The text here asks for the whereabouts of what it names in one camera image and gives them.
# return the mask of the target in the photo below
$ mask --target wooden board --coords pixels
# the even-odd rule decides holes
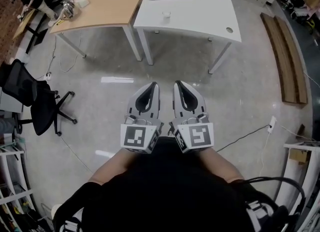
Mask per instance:
[[[297,102],[301,104],[307,104],[308,95],[307,95],[305,75],[304,75],[303,67],[301,64],[301,60],[300,60],[300,56],[299,56],[296,44],[294,42],[294,39],[290,33],[290,30],[286,22],[277,16],[274,17],[274,20],[277,23],[277,26],[280,30],[280,33],[282,34],[285,44],[287,45],[286,47],[288,49],[290,63],[292,65],[292,70],[294,72],[293,78],[297,86],[296,90],[298,91]]]
[[[26,25],[28,24],[28,22],[30,21],[32,15],[34,14],[35,10],[32,9],[31,11],[28,12],[28,14],[23,18],[23,21],[20,22],[20,25],[18,26],[18,28],[16,29],[16,32],[14,33],[14,36],[12,38],[12,40],[14,40],[16,37],[20,36],[20,34],[23,33],[23,31],[25,30]]]
[[[89,4],[81,8],[81,14],[73,21],[64,21],[54,25],[50,33],[68,30],[127,25],[140,0],[89,0]]]
[[[283,37],[281,36],[274,18],[264,13],[261,13],[260,17],[263,21],[274,52],[280,80],[282,101],[287,103],[297,103],[294,72],[290,64],[288,49],[283,42]]]

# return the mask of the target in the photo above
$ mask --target cardboard box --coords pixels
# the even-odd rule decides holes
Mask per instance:
[[[305,164],[310,159],[309,151],[290,148],[289,158]]]

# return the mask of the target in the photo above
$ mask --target desk leg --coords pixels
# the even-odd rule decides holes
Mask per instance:
[[[145,31],[143,30],[143,28],[138,28],[137,30],[138,30],[140,41],[141,41],[141,44],[142,44],[142,47],[143,47],[143,50],[145,53],[146,60],[148,61],[149,65],[153,65],[154,61],[151,56],[149,42],[148,42],[148,39],[146,38]]]
[[[229,50],[230,50],[231,42],[228,42],[226,46],[223,48],[222,52],[219,54],[219,56],[215,59],[215,61],[210,65],[209,67],[209,74],[213,74],[217,68],[222,64],[222,62],[226,59]]]
[[[142,58],[141,58],[139,51],[138,51],[138,48],[137,48],[136,39],[135,39],[134,32],[132,30],[131,25],[128,24],[128,25],[123,26],[123,30],[124,30],[126,37],[128,38],[128,41],[131,45],[131,48],[133,50],[133,53],[134,53],[136,60],[139,62],[142,61]]]
[[[76,47],[66,36],[64,33],[57,34],[58,37],[60,37],[67,45],[69,45],[72,49],[74,49],[78,54],[80,54],[83,58],[85,58],[87,55],[80,50],[78,47]]]

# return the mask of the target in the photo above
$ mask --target black office chair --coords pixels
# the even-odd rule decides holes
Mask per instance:
[[[33,123],[35,133],[43,134],[53,123],[54,132],[61,136],[58,131],[57,117],[62,117],[77,124],[76,119],[72,119],[60,111],[61,105],[69,95],[75,96],[73,91],[68,91],[66,95],[56,103],[59,99],[58,91],[52,91],[47,81],[37,81],[34,79],[24,64],[15,59],[11,65],[3,63],[0,67],[0,86],[5,94],[8,94],[21,102],[23,105],[31,106],[31,119],[19,120],[19,125]]]

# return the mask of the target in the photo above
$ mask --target chair base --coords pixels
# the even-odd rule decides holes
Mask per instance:
[[[74,125],[78,123],[77,119],[72,119],[70,116],[66,115],[65,113],[63,113],[62,111],[60,111],[60,107],[61,105],[65,102],[65,100],[67,99],[67,97],[71,95],[72,97],[74,97],[76,94],[74,91],[68,91],[66,93],[66,95],[64,95],[62,97],[62,99],[57,103],[56,108],[57,108],[57,116],[60,115],[62,117],[64,117],[65,119],[68,119],[69,121],[71,121]],[[61,136],[62,132],[58,131],[58,122],[57,122],[57,117],[55,117],[55,119],[53,120],[53,125],[54,125],[54,132],[56,135]]]

